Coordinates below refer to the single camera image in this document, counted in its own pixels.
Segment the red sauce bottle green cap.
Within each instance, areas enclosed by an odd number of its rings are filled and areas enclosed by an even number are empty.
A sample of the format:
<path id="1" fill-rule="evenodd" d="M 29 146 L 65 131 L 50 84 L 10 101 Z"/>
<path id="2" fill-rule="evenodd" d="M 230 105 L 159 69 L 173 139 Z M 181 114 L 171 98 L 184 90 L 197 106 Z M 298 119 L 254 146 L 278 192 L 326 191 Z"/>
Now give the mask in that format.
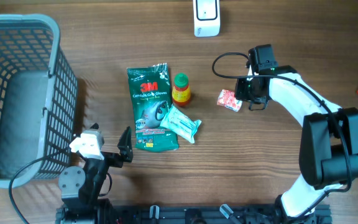
<path id="1" fill-rule="evenodd" d="M 174 86 L 172 88 L 172 99 L 178 106 L 185 106 L 191 100 L 191 90 L 189 80 L 186 74 L 178 73 L 174 78 Z"/>

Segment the green 3M gloves packet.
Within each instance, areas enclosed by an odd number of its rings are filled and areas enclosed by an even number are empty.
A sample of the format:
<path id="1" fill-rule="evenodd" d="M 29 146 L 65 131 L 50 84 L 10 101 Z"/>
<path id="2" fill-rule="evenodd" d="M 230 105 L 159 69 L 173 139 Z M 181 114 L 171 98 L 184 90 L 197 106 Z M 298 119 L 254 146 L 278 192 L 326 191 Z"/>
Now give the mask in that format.
<path id="1" fill-rule="evenodd" d="M 177 134 L 161 127 L 172 107 L 168 65 L 128 68 L 127 78 L 135 122 L 135 147 L 150 152 L 179 148 Z"/>

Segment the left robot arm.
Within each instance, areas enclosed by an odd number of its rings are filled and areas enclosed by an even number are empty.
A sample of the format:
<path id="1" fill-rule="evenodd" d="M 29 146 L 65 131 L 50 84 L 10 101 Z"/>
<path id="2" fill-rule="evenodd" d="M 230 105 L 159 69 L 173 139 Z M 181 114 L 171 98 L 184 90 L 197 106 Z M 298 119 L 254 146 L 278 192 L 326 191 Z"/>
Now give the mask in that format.
<path id="1" fill-rule="evenodd" d="M 62 202 L 68 209 L 82 211 L 96 206 L 109 168 L 121 168 L 133 160 L 131 134 L 128 126 L 119 138 L 118 153 L 102 151 L 104 137 L 96 123 L 74 138 L 69 144 L 70 151 L 80 155 L 85 164 L 82 168 L 70 166 L 59 176 Z"/>

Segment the white teal wet wipes pack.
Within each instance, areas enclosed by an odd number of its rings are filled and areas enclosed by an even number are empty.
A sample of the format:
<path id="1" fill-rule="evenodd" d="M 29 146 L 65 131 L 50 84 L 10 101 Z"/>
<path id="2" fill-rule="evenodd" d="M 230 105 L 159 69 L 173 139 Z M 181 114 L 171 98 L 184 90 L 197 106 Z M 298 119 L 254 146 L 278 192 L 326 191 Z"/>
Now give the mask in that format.
<path id="1" fill-rule="evenodd" d="M 187 115 L 183 114 L 178 108 L 172 106 L 167 114 L 163 117 L 160 126 L 170 129 L 177 135 L 186 139 L 189 143 L 195 143 L 195 134 L 201 125 L 201 120 L 191 120 Z"/>

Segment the orange Kleenex tissue pack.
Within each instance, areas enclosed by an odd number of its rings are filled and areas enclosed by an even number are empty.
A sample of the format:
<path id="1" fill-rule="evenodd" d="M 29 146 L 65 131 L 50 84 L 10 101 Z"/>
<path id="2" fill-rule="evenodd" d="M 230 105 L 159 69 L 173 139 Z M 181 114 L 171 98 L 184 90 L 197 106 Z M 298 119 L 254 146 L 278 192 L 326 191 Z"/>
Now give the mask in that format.
<path id="1" fill-rule="evenodd" d="M 242 106 L 242 101 L 236 99 L 233 91 L 221 90 L 217 105 L 238 112 Z"/>

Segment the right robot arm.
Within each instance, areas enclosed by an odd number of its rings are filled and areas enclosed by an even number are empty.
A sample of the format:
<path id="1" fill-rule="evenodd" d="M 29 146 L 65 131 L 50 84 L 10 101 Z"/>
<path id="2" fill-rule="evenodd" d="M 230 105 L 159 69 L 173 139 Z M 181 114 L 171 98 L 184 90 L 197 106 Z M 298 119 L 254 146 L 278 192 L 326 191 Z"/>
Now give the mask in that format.
<path id="1" fill-rule="evenodd" d="M 320 222 L 318 204 L 347 192 L 358 178 L 358 109 L 341 108 L 309 87 L 291 66 L 279 66 L 270 44 L 246 55 L 248 75 L 238 78 L 235 97 L 251 105 L 281 104 L 301 125 L 300 176 L 279 195 L 274 223 Z"/>

